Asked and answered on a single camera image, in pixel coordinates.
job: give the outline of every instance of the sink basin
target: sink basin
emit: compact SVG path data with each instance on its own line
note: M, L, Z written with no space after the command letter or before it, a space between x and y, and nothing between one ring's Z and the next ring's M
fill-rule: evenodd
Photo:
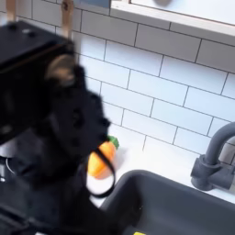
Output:
M127 235L235 234L235 205L146 171L125 173L101 208Z

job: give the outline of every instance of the black cable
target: black cable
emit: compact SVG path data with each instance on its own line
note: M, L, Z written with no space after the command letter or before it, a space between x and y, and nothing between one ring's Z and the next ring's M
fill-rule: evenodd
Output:
M96 198L104 198L104 197L107 197L109 196L113 190L114 190L114 187L115 187L115 182L116 182L116 174L115 174L115 169L114 169L114 166L113 164L110 162L110 160L104 155L103 152L101 152L99 149L96 149L95 150L95 153L99 156L99 158L106 164L106 166L109 168L109 170L111 171L111 173L113 174L114 176L114 180L113 180L113 184L111 185L111 187L109 189L107 189L104 193L102 194L94 194L92 193L91 191L89 191L89 193L96 197Z

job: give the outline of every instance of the grout line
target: grout line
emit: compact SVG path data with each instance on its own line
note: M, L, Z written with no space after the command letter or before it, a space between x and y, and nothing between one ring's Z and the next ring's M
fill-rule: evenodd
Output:
M185 151L190 151L190 150L188 150L188 149L186 149L186 148L183 148L183 147L181 147L181 146L174 145L174 144L169 143L169 142L164 141L164 140L159 140L159 139L157 139L157 138L155 138L155 137L152 137L152 136L150 136L150 138L155 139L155 140L158 140L158 141L161 141L161 142L164 142L164 143L167 143L167 144L169 144L169 145L175 146L175 147L180 148L180 149L185 150ZM190 152L201 155L201 153L196 152L196 151L190 151Z
M106 46L105 46L105 53L104 53L104 61L106 60Z
M141 114L141 113L136 112L136 111L133 111L133 110L131 110L131 109L128 109L128 108L125 108L125 107L122 107L122 106L114 105L114 104L112 104L112 103L109 103L109 102L108 102L108 101L106 101L106 100L105 100L105 101L103 101L103 102L105 102L105 103L107 103L107 104L109 104L109 105L111 105L111 106L116 106L116 107L119 107L119 108L122 108L122 109L128 110L129 112L132 112L132 113L135 113L135 114L138 114L138 115L144 116L144 117L146 117L146 118L151 118L151 119L157 120L157 121L159 121L159 122L162 122L162 123L168 124L168 125L170 125L170 126L173 126L173 127L179 128L179 129L184 129L184 130L187 130L187 131L193 132L193 133L195 133L195 134L197 134L197 135L204 136L204 137L208 137L208 138L210 138L210 139L211 139L211 137L207 136L206 134L198 133L198 132L193 131L193 130L191 130L191 129L186 129L186 128L183 128L183 127L179 127L179 126L176 126L175 124L172 124L172 123L170 123L170 122L166 122L166 121L164 121L164 120L160 120L160 119L155 118L155 117L149 117L149 116L147 116L147 115Z
M82 32L82 26L83 26L83 13L84 13L84 11L81 10L81 15L80 15L80 32Z
M83 10L83 11L86 11L86 12L89 12L89 13L93 13L93 14L97 14L97 15L101 15L101 16L104 16L104 17L112 17L112 18L116 18L116 19L120 19L120 20L123 20L123 21L128 21L128 22L131 22L131 23L135 23L135 24L141 24L143 26L147 26L147 27L152 27L152 28L157 28L157 29L161 29L161 30L165 30L165 31L169 31L170 29L168 28L158 28L158 27L154 27L154 26L150 26L150 25L146 25L144 23L140 23L140 22L135 22L135 21L131 21L131 20L128 20L128 19L125 19L125 18L120 18L120 17L113 17L110 15L110 10L109 10L109 14L102 14L102 13L97 13L97 12L94 12L94 11L89 11L89 10L84 10L82 8L79 8L79 7L75 7L75 9L79 9L79 10ZM226 45L226 46L230 46L230 47L233 47L235 48L234 45L230 45L230 44L227 44L227 43L223 43L223 42L220 42L220 41L215 41L215 40L212 40L212 39L206 39L206 38L200 38L198 36L193 36L193 35L190 35L190 34L185 34L185 33L182 33L182 32L177 32L177 31L173 31L173 30L170 30L171 32L173 33L176 33L176 34L181 34L181 35L185 35L185 36L188 36L188 37L191 37L191 38L196 38L196 39L204 39L204 40L208 40L208 41L211 41L211 42L215 42L215 43L218 43L218 44L223 44L223 45Z
M104 84L109 84L109 83L104 82L104 81L100 81L100 80L97 80L97 81L102 82L102 83L104 83ZM118 88L120 88L120 89L127 90L127 89L125 89L125 88L123 88L123 87L121 87L121 86L115 85L115 84L109 84L109 85L113 85L113 86L118 87ZM138 93L138 92L136 92L136 91L132 91L132 90L127 90L127 91L130 91L130 92L133 92L133 93L136 93L136 94L139 94L139 95L144 95L144 96L147 96L147 97L149 97L149 98L157 99L157 100L163 101L163 102L168 103L168 104L173 105L173 106L179 106L179 107L182 107L182 106L180 106L180 105L173 104L173 103L170 103L170 102L165 101L165 100L161 100L161 99L156 98L156 97L152 97L152 96L148 96L148 95L145 95L145 94L142 94L142 93ZM194 112L196 112L196 113L200 113L200 114L203 114L203 115L209 116L209 117L214 117L214 116L212 116L212 115L209 115L209 114L206 114L206 113L203 113L203 112L200 112L200 111L194 110L194 109L189 108L189 107L186 107L186 106L184 106L184 108L185 108L185 109L188 109L188 110L191 110L191 111L194 111ZM214 117L214 118L218 118L218 119L221 119L221 120L224 120L224 121L231 122L231 121L226 120L226 119L221 118L221 117Z
M198 57L198 54L199 54L200 49L201 49L201 44L202 44L202 40L200 40L200 43L199 43L198 51L197 51L196 58L195 58L195 63L197 61L197 57Z
M83 55L83 54L80 54L80 55L103 62L101 59L98 59L98 58L95 58L95 57L91 57L91 56ZM105 61L105 62L106 62L106 63L109 63L109 64L116 65L116 66L121 67L121 68L130 69L129 67L125 67L125 66L123 66L123 65L119 65L119 64L116 64L116 63L113 63L113 62L108 62L108 61ZM231 97L228 97L228 96L220 95L220 94L218 94L218 93L210 92L210 91L208 91L208 90L204 90L204 89L201 89L201 88L198 88L198 87L195 87L195 86L191 86L191 85L188 85L188 84L182 84L182 83L179 83L179 82L176 82L176 81L173 81L173 80L170 80L170 79L161 77L161 76L153 75L153 74L151 74L151 73L146 73L146 72L143 72L143 71L138 71L138 70L136 70L136 69L131 69L131 70L132 70L132 71L135 71L135 72L138 72L138 73L144 73L144 74L147 74L147 75L149 75L149 76L154 76L154 77L157 77L157 78L161 78L161 79L163 79L163 80L165 80L165 81L169 81L169 82L172 82L172 83L175 83L175 84L181 84L181 85L184 85L184 86L189 86L189 87L195 88L195 89L200 90L200 91L204 91L204 92L211 93L211 94L213 94L213 95L219 95L219 96L223 96L223 97L227 97L227 98L229 98L229 99L235 100L235 98L231 98Z
M155 99L152 100L152 104L151 104L151 114L152 114L152 110L153 110L153 107L154 107L154 101L155 101Z
M226 79L225 79L225 81L224 81L224 84L223 84L223 87L222 87L222 91L221 91L221 95L223 95L223 91L224 91L224 87L225 87L225 84L226 84L226 82L227 82L227 80L228 80L228 77L229 77L229 73L227 74L227 76L226 76Z
M98 61L101 61L101 62L106 62L106 63L109 63L109 64L113 64L113 65L116 65L116 66L119 66L119 67L122 67L122 68L125 68L125 69L130 69L129 67L125 67L125 66L123 66L123 65L119 65L119 64L116 64L116 63L113 63L113 62L102 61L102 60L100 60L100 59L98 59L98 58L94 58L94 57L87 56L87 55L83 55L83 54L80 54L80 55L85 56L85 57L88 57L88 58L91 58L91 59L94 59L94 60L98 60ZM131 70L132 70L132 71L135 71L135 72L139 72L139 73L144 73L144 74L147 74L147 75L150 75L150 76L154 76L154 77L157 77L157 78L161 78L161 79L163 79L163 80L166 80L166 81L169 81L169 82L172 82L172 83L175 83L175 84L181 84L181 83L178 83L178 82L176 82L176 81L173 81L173 80L170 80L170 79L167 79L167 78L163 78L163 77L161 77L161 76L153 75L153 74L146 73L146 72L143 72L143 71L138 71L138 70L135 70L135 69L131 69ZM204 89L201 89L201 88L198 88L198 87L195 87L195 86L191 86L191 85L188 85L188 84L181 84L181 85L189 86L189 87L192 87L192 88L194 88L194 89L197 89L197 90L200 90L200 91L203 91L203 92L206 92L206 93L211 93L211 94L213 94L213 95L218 95L218 96L225 97L225 98L228 98L228 99L231 99L231 100L234 100L234 101L235 101L235 98L228 97L228 96L225 96L225 95L221 95L221 94L218 94L218 93L214 93L214 92L211 92L211 91L208 91L208 90L204 90Z
M43 23L43 24L50 25L50 26L60 27L60 26L52 25L52 24L50 24L50 23L45 23L45 22L42 22L42 21L38 21L38 20L36 20L36 19L33 19L33 20L34 20L34 21L37 21L37 22L40 22L40 23ZM101 37L98 37L98 36L95 36L95 35L92 35L92 34L84 33L84 32L82 32L82 31L77 31L77 30L73 30L73 31L75 31L75 32L81 32L81 33L83 33L83 34L85 34L85 35L92 36L92 37L95 37L95 38L98 38L98 39L104 39L104 38L101 38ZM112 40L112 39L106 39L106 40L110 40L110 41L112 41L112 42L116 42L116 43L119 43L119 44L122 44L122 45L125 45L125 46L133 47L133 46L131 46L131 45L129 45L129 44L122 43L122 42L118 42L118 41L115 41L115 40ZM153 50L146 50L146 49L139 48L139 47L136 47L136 46L133 47L133 48L140 49L140 50L145 50L145 51L148 51L148 52L151 52L151 53L156 53L156 54L159 54L159 55L162 55L162 56L164 55L164 54L162 54L162 53L159 53L159 52L156 52L156 51L153 51ZM164 56L168 56L168 57L170 57L170 58L174 58L174 59L177 59L177 60L180 60L180 61L183 61L183 62L191 62L191 61L187 61L187 60L184 60L184 59L181 59L181 58L177 58L177 57L174 57L174 56L171 56L171 55L164 55ZM222 72L225 72L225 73L228 72L228 71L221 70L221 69L215 68L215 67L211 67L211 66L208 66L208 65L205 65L205 64L202 64L202 63L198 63L198 62L197 62L196 64L199 64L199 65L201 65L201 66L204 66L204 67L207 67L207 68L210 68L210 69L215 69L215 70L218 70L218 71L222 71Z
M161 76L162 65L163 65L164 58L165 58L165 56L163 55L163 56L162 56L162 62L161 62L161 65L160 65L159 75L158 75L159 77Z
M130 74L131 74L131 70L129 70L129 79L130 79ZM129 80L128 80L128 87L127 90L129 89Z
M100 83L100 88L99 88L99 95L101 95L101 90L102 90L102 82Z
M147 139L147 135L145 136L144 141L143 141L143 148L142 148L142 151L144 151L146 139Z
M123 127L123 126L122 126L122 123L123 123L124 112L125 112L125 108L123 108L123 110L122 110L121 127Z
M212 39L207 39L207 38L200 38L198 36L193 36L193 35L190 35L190 34L185 34L185 33L177 32L177 31L173 31L173 30L171 30L171 32L182 34L182 35L186 35L186 36L190 36L190 37L193 37L193 38L196 38L196 39L203 39L203 40L207 40L207 41L211 41L211 42L215 42L215 43L218 43L218 44L223 44L225 46L229 46L229 47L235 48L234 45L230 45L228 43L224 43L224 42L220 42L220 41L216 41L216 40L212 40Z
M137 24L137 28L136 28L136 36L135 36L135 41L134 41L134 47L136 46L136 38L138 35L138 30L139 30L139 24Z
M212 117L212 119L211 119L211 122L210 122L210 125L209 125L209 129L208 129L208 132L207 132L207 135L209 134L209 131L210 131L211 125L212 125L212 123L213 123L213 120L214 120L214 117Z
M178 131L178 127L176 128L176 131L175 131L175 133L174 133L174 137L173 137L173 145L174 145L175 137L176 137L176 135L177 135L177 131Z
M189 90L189 86L187 87L187 91L186 91L186 94L185 94L185 100L184 100L184 103L183 103L183 107L185 107L185 101L186 101L186 98L187 98L188 90Z

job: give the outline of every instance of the gray faucet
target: gray faucet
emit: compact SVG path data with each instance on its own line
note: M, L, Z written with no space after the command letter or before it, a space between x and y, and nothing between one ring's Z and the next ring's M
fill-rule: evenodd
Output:
M235 167L225 167L218 160L224 144L235 136L235 122L219 129L211 139L207 153L196 159L191 172L192 184L202 191L214 187L230 189L234 178Z

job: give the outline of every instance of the white subway tile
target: white subway tile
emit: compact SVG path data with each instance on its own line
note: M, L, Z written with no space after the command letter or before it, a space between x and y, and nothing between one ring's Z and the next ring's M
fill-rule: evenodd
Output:
M62 7L57 4L33 0L33 18L48 24L62 24Z
M227 73L191 62L164 57L160 76L220 94Z
M235 48L213 41L202 40L196 62L234 73Z
M102 84L104 101L149 116L153 99L110 84Z
M235 74L229 74L224 86L223 95L235 98Z
M89 78L89 77L86 77L85 81L86 81L86 85L87 85L88 90L100 95L101 82L99 82L95 79Z
M85 68L86 76L127 88L129 69L85 56L80 56L80 63Z
M121 149L134 149L142 151L145 136L135 131L124 129L120 126L112 124L108 130L108 134L118 139Z
M190 151L198 152L200 154L205 154L209 142L209 137L202 136L192 131L179 128L175 136L174 145Z
M194 62L200 39L171 31L139 25L136 46Z
M170 27L170 22L168 21L160 20L158 18L153 18L153 17L146 17L144 15L137 15L134 13L112 9L112 8L110 11L110 16L123 18L126 20L134 21L134 22L141 23L141 24L148 25L148 26L153 26L156 28L169 29Z
M103 7L100 7L100 6L90 5L90 4L87 4L87 3L85 3L81 0L75 0L74 1L74 6L76 8L96 12L96 13L103 14L103 15L108 15L109 14L109 9L108 8L103 8Z
M32 1L31 0L17 0L17 15L20 17L31 18ZM0 1L0 11L6 12L6 0Z
M121 125L121 119L123 116L123 108L118 106L112 106L108 103L103 102L103 109L105 116L114 124Z
M176 84L159 77L131 71L129 90L159 98L181 106L184 103L187 86Z
M185 106L211 116L235 120L235 100L204 92L195 88L189 88Z
M58 4L33 0L33 19L54 26L62 25L62 7ZM73 10L73 30L80 30L81 10Z
M45 29L45 30L47 30L51 33L55 33L55 27L52 26L52 25L48 25L48 24L45 24L45 23L41 23L41 22L38 22L38 21L35 21L35 20L32 20L32 19L27 19L27 18L22 18L22 17L19 17L18 19L22 20L22 21L26 21L29 24L33 25L33 26Z
M83 12L83 33L133 46L136 30L136 23L87 11Z
M229 124L228 121L221 120L221 119L214 117L212 124L211 124L211 127L210 127L210 130L209 130L209 133L208 133L208 136L213 137L219 129L221 129L222 127L224 127L227 124ZM232 137L230 140L228 140L228 143L235 145L235 137Z
M32 1L31 0L17 1L17 15L20 17L31 18L32 17Z
M56 28L58 35L62 34L61 28ZM97 37L85 35L83 33L72 32L72 39L75 43L75 50L77 53L89 57L103 60L105 57L106 41Z
M191 169L194 166L196 158L199 157L199 154L197 153L183 150L179 147L173 146L172 144L168 144L151 137L146 138L144 152L146 152L147 155L155 156L156 158L161 156L165 161L169 161L169 163L181 163L182 166Z
M173 143L176 132L176 127L173 125L128 110L124 110L122 126L169 143Z
M154 100L151 116L174 124L184 129L190 129L201 134L207 134L212 117L197 113L184 107Z
M158 76L162 55L108 41L106 61Z
M172 23L171 31L184 33L184 34L191 35L191 36L196 36L201 39L214 40L217 42L222 42L222 43L235 46L234 37L230 35L222 34L222 33L205 30L202 28L194 28L194 27L189 27L186 25Z
M175 136L174 145L190 151L198 152L200 154L205 154L207 152L207 147L210 140L211 138L209 137L202 136L185 129L178 129ZM226 143L219 156L219 159L222 162L231 164L234 153L235 146Z

